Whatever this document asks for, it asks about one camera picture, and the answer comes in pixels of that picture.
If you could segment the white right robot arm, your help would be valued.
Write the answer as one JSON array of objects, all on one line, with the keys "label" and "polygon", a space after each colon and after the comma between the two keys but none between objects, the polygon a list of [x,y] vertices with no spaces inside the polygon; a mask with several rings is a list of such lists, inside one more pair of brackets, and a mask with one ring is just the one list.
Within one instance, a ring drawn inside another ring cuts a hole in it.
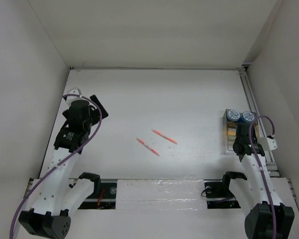
[{"label": "white right robot arm", "polygon": [[266,166],[265,153],[277,148],[273,135],[257,137],[252,123],[237,124],[233,150],[244,172],[227,171],[220,190],[239,203],[249,239],[286,239],[292,228],[294,211],[279,197]]}]

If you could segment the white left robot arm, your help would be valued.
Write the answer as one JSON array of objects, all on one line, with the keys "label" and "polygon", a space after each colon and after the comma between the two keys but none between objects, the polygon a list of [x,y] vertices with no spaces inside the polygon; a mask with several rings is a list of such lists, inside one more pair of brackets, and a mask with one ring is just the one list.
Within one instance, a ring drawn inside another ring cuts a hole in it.
[{"label": "white left robot arm", "polygon": [[68,180],[83,148],[96,135],[92,126],[100,127],[109,114],[96,95],[87,98],[73,90],[63,98],[69,108],[62,113],[65,123],[56,136],[51,163],[29,192],[41,186],[39,196],[27,211],[19,205],[12,220],[30,235],[46,239],[65,238],[74,212],[85,199],[102,192],[98,174],[83,172],[72,186]]}]

